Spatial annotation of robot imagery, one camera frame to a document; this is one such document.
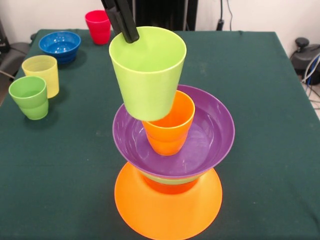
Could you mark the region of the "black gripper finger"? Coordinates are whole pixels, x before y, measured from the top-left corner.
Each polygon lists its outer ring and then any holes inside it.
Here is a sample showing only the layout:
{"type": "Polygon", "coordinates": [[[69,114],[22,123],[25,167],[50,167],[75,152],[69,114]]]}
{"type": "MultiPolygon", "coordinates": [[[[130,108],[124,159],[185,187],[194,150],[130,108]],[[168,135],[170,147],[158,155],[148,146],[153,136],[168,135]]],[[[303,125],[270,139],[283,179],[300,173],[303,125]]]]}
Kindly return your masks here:
{"type": "Polygon", "coordinates": [[[104,10],[116,35],[122,32],[122,20],[116,0],[101,0],[104,10]]]}
{"type": "Polygon", "coordinates": [[[116,19],[127,43],[134,43],[139,39],[133,15],[126,0],[115,0],[116,19]]]}

